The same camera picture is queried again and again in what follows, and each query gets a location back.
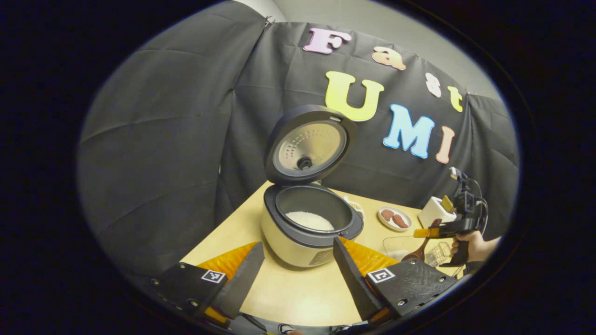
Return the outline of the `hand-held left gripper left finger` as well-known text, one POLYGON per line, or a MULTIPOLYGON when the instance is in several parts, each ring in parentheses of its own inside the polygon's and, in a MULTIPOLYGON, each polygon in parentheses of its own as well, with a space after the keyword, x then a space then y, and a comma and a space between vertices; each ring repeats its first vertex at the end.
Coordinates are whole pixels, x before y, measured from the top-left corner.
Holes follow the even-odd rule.
POLYGON ((229 326, 264 263, 261 241, 198 265, 183 261, 149 280, 149 292, 194 320, 229 326))

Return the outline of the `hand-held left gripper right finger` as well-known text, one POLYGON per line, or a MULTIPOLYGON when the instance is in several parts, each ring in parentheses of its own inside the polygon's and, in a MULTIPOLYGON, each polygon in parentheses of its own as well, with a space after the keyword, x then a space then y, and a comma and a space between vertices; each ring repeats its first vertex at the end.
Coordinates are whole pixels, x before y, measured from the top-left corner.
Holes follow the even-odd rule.
POLYGON ((360 318, 370 324, 414 314, 457 282, 416 255, 396 261, 341 237, 333 240, 333 257, 360 318))

